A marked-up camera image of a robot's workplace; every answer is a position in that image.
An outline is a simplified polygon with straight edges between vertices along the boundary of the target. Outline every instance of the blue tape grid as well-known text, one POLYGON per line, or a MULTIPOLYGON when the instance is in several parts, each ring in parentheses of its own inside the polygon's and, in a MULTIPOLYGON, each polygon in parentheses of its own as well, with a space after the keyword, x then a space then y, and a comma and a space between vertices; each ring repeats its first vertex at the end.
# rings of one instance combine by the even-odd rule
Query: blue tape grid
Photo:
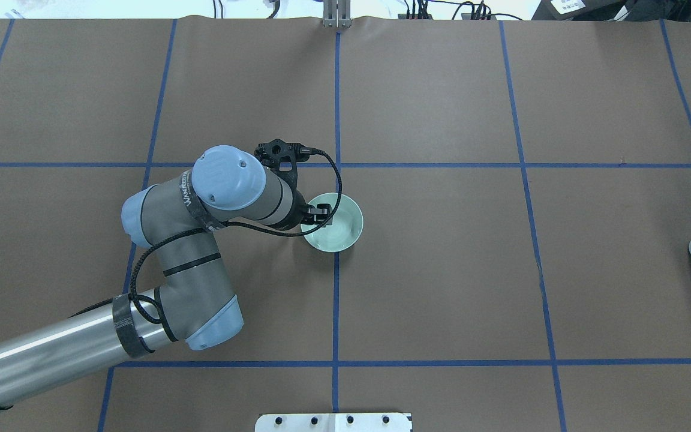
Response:
MULTIPOLYGON (((0 46, 0 63, 5 54, 5 48, 12 33, 14 19, 8 23, 5 36, 0 46)), ((191 162, 153 162, 154 149, 156 147, 157 131, 161 110, 164 104, 164 96, 167 88, 167 74, 175 42, 178 20, 173 20, 170 30, 170 39, 167 46, 167 57, 164 61, 161 87, 157 101, 154 125, 151 130, 151 142, 148 148, 148 157, 145 162, 0 162, 0 167, 145 167, 142 189, 148 186, 152 167, 190 167, 191 162)), ((554 391, 556 394, 557 411, 562 432, 567 430, 564 418, 564 404, 561 396, 561 386, 558 367, 573 366, 621 366, 621 365, 674 365, 691 364, 691 358, 609 358, 609 359, 559 359, 554 347, 553 331, 551 328, 551 313, 549 312, 548 295, 546 295, 545 279, 540 259, 540 244, 537 237, 537 227, 532 210, 532 199, 527 178, 527 169, 691 169, 691 164, 594 164, 594 163, 530 163, 524 158, 524 148, 521 140, 521 129, 518 121, 518 109, 516 109, 515 91, 508 58, 507 40, 502 22, 499 23, 501 44, 503 50, 504 67, 510 99, 511 115, 513 116, 513 130, 515 130, 516 149, 518 150, 518 163, 343 163, 340 151, 340 47, 341 34, 335 33, 335 163, 340 169, 519 169, 521 171, 524 187, 524 199, 527 216, 530 223, 533 251, 537 265, 540 292, 543 300, 543 319, 545 319, 546 342, 548 342, 549 359, 522 359, 522 360, 459 360, 459 361, 341 361, 340 360, 340 254, 334 256, 334 301, 332 302, 332 360, 331 361, 127 361, 112 367, 107 372, 106 385, 103 393, 100 418, 98 420, 98 432, 104 430, 105 419, 112 391, 113 375, 116 368, 130 367, 328 367, 332 369, 332 410, 338 412, 338 369, 340 367, 551 367, 554 377, 554 391)), ((675 65, 666 23, 661 20, 660 27, 663 33, 663 41, 669 58, 669 63, 674 74, 674 82, 681 98, 686 118, 691 129, 691 109, 681 84, 681 79, 675 65)), ((304 169, 324 169, 328 164, 305 163, 299 167, 304 169)), ((135 246, 131 246, 127 258, 127 271, 124 278, 124 291, 129 285, 132 265, 134 263, 135 246)))

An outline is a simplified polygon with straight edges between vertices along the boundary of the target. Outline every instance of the white mounting bracket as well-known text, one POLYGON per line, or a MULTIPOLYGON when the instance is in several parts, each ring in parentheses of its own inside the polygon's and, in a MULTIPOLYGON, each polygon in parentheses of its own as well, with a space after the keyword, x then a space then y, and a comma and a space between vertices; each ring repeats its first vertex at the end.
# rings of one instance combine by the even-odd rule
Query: white mounting bracket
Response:
POLYGON ((255 432, 412 432, 411 413, 263 415, 255 432))
POLYGON ((324 0, 324 27, 351 27, 351 0, 324 0))

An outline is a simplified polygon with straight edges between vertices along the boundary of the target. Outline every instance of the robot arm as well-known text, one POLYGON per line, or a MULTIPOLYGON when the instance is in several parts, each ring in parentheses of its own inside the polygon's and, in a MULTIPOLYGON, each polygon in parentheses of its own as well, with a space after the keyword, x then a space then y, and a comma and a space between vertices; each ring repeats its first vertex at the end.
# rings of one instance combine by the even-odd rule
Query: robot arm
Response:
POLYGON ((175 341, 203 350, 237 334, 244 320, 211 231, 238 217, 280 230, 326 224, 337 206, 311 208, 296 189, 296 162, 316 152, 282 140, 256 156, 221 145, 180 177, 130 197, 124 230, 139 247, 157 246, 165 283, 0 343, 0 411, 175 341), (282 162, 293 170, 281 172, 282 162))

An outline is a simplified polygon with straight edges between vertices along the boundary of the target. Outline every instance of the white label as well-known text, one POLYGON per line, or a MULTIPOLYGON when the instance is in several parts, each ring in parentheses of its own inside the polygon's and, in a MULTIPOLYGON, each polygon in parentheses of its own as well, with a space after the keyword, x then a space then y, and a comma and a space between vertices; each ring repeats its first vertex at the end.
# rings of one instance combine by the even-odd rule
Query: white label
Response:
POLYGON ((263 415, 255 432, 412 432, 411 413, 263 415))
POLYGON ((551 5, 553 5, 560 14, 568 14, 571 11, 576 11, 585 7, 583 0, 551 0, 551 5))

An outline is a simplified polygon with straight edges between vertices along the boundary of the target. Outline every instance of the light green bowl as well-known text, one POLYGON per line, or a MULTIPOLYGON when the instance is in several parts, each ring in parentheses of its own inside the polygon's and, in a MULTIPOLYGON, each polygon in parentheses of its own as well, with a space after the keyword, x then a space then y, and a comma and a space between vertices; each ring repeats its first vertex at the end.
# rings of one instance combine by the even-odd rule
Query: light green bowl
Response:
MULTIPOLYGON (((334 192, 321 194, 315 199, 310 200, 309 204, 316 207, 317 204, 330 204, 335 207, 338 195, 334 192)), ((300 225, 304 232, 316 225, 300 225)), ((340 252, 350 248, 362 235, 364 227, 364 216, 362 209, 350 197, 343 195, 340 198, 340 207, 332 217, 332 224, 322 227, 316 232, 305 235, 311 246, 323 252, 340 252)))

